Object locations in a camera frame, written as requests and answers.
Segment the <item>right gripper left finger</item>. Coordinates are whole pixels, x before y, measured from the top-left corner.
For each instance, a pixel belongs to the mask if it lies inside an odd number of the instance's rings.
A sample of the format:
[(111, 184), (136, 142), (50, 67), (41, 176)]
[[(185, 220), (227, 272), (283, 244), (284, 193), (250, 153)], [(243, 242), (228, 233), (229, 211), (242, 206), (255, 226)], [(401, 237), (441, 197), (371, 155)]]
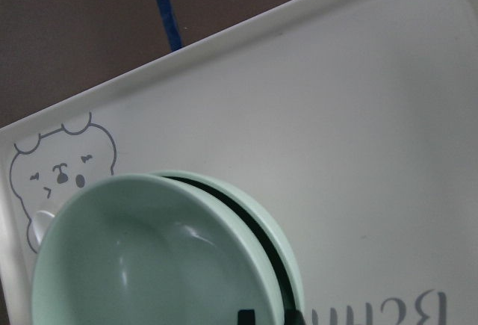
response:
[(240, 309), (237, 314), (237, 325), (255, 325), (255, 310)]

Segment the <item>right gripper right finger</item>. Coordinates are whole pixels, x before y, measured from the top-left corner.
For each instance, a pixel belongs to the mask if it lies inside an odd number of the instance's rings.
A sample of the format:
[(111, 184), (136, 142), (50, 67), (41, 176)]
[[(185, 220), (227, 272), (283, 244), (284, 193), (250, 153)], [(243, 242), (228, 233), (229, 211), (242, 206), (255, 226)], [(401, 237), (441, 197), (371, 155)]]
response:
[(286, 309), (284, 325), (306, 325), (306, 322), (300, 310)]

